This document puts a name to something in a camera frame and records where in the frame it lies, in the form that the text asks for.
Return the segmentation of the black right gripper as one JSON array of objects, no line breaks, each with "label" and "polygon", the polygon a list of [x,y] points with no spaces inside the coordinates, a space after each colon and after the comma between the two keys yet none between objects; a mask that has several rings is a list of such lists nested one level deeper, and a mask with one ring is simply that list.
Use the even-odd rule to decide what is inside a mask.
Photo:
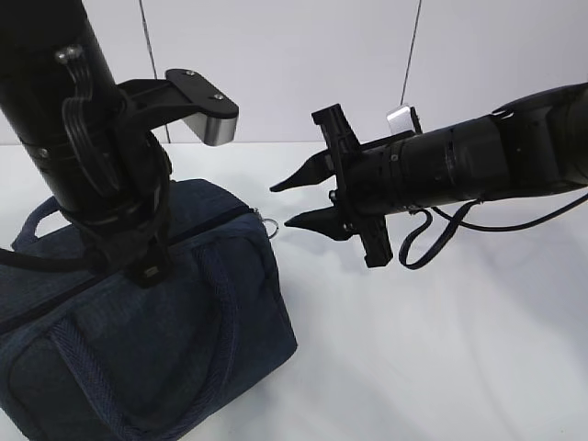
[{"label": "black right gripper", "polygon": [[358,236],[368,267],[384,267],[393,258],[386,226],[386,190],[382,154],[399,134],[362,143],[336,104],[311,114],[327,145],[327,152],[310,157],[292,176],[270,187],[282,192],[319,185],[335,176],[333,206],[303,212],[285,222],[289,228],[317,232],[332,240]]}]

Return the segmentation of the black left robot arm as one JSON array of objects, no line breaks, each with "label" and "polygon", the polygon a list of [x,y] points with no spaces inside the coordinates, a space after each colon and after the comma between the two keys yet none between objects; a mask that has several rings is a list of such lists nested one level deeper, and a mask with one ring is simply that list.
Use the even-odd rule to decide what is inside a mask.
[{"label": "black left robot arm", "polygon": [[78,231],[81,264],[143,288],[170,273],[170,164],[114,82],[79,1],[1,4],[1,109]]}]

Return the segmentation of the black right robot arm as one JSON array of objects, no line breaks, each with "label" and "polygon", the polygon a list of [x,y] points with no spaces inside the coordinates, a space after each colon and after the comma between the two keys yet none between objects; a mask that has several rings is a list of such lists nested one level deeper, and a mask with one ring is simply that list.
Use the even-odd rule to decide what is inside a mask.
[{"label": "black right robot arm", "polygon": [[[340,106],[316,111],[326,147],[275,185],[278,192],[334,178],[331,206],[301,213],[293,228],[336,241],[358,236],[368,267],[398,259],[411,270],[430,263],[466,223],[476,205],[509,198],[539,198],[587,186],[587,87],[566,85],[526,96],[488,115],[442,129],[422,130],[416,110],[388,115],[389,137],[358,140]],[[409,234],[398,253],[386,219],[401,212],[427,219],[457,204],[429,250],[410,262]]]}]

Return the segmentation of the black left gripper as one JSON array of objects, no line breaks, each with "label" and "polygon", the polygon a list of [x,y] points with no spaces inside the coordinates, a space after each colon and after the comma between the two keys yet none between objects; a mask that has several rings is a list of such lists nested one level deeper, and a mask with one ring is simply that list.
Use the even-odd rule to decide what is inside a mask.
[{"label": "black left gripper", "polygon": [[136,286],[147,289],[169,277],[172,268],[168,246],[171,162],[150,132],[145,135],[144,149],[155,155],[157,184],[149,196],[101,216],[65,209],[62,214],[79,231],[91,274],[120,272]]}]

